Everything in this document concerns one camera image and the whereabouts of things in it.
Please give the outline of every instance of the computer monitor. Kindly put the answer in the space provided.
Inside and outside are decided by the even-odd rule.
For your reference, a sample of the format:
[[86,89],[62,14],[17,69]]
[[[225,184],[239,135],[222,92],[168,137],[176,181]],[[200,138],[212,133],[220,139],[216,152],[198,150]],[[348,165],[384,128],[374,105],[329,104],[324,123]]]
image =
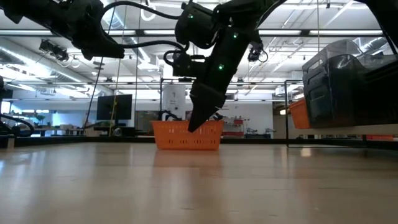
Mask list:
[[[114,96],[98,97],[97,120],[111,120]],[[131,119],[132,95],[117,95],[113,120]]]

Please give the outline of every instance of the plastic basket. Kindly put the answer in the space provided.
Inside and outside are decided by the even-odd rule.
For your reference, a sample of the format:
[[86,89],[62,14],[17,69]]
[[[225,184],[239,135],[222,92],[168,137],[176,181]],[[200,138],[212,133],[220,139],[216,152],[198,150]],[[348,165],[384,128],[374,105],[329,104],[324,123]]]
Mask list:
[[310,121],[308,119],[307,105],[305,100],[302,99],[296,103],[292,103],[289,106],[290,112],[292,113],[293,123],[297,129],[310,129]]
[[194,133],[189,121],[153,121],[158,149],[218,150],[224,121],[207,121]]

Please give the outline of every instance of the ceiling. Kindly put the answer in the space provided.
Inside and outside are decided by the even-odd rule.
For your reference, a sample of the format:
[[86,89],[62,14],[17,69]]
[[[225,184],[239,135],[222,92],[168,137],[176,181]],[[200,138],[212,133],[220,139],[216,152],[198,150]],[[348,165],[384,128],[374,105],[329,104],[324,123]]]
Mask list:
[[[104,3],[114,2],[115,0],[101,0]],[[151,4],[156,5],[156,9],[166,14],[179,15],[182,10],[178,8],[182,0],[167,0],[167,1],[150,1]],[[217,4],[225,2],[225,0],[198,0],[200,4],[205,7],[213,9]],[[377,20],[374,18],[371,11],[364,4],[353,2],[349,0],[332,0],[331,8],[326,8],[326,0],[320,2],[319,14],[317,13],[316,0],[288,0],[286,3],[278,7],[260,26],[260,29],[374,29],[379,30]],[[151,13],[145,12],[143,19],[140,10],[134,7],[124,6],[117,7],[117,17],[124,22],[126,29],[173,29],[176,21],[164,19],[163,17],[155,16],[150,21]],[[108,28],[108,24],[103,20],[104,29]],[[7,19],[3,13],[0,13],[0,29],[44,29],[42,26],[23,18],[20,24],[14,24]],[[43,53],[39,50],[39,45],[42,39],[48,39],[54,44],[57,44],[68,50],[70,60],[61,63],[66,72],[70,71],[73,74],[81,75],[87,80],[96,80],[97,70],[93,62],[100,62],[103,60],[103,70],[100,72],[99,80],[102,82],[107,78],[112,78],[115,82],[116,77],[120,77],[121,82],[134,82],[136,79],[139,82],[158,82],[160,75],[164,70],[163,54],[168,50],[173,50],[174,47],[168,45],[156,45],[142,48],[141,54],[145,54],[150,59],[149,63],[142,63],[132,50],[126,51],[124,59],[119,60],[115,58],[93,58],[91,61],[84,59],[80,50],[76,49],[69,40],[61,37],[3,37],[11,42],[27,49],[24,56],[29,57],[29,52],[33,52],[40,56]],[[122,43],[125,40],[117,37],[114,38],[116,42]],[[134,41],[143,43],[152,40],[171,40],[175,41],[174,37],[134,37]],[[311,57],[317,54],[319,50],[328,44],[341,39],[354,40],[355,37],[263,37],[262,41],[269,54],[269,60],[266,63],[251,64],[247,61],[247,55],[242,59],[238,72],[235,74],[233,81],[238,78],[244,78],[245,82],[282,82],[286,79],[295,78],[294,71],[301,71],[302,65]],[[209,55],[210,50],[202,50],[198,47],[191,46],[188,50],[190,54]],[[57,62],[49,55],[43,56],[46,60]],[[51,66],[52,69],[57,70],[57,66]],[[18,81],[32,81],[32,77],[21,75],[17,77],[14,82]],[[158,88],[159,84],[155,85],[140,85],[139,88],[154,89]],[[259,86],[258,89],[275,89],[277,85]],[[134,89],[134,86],[120,85],[119,88]]]

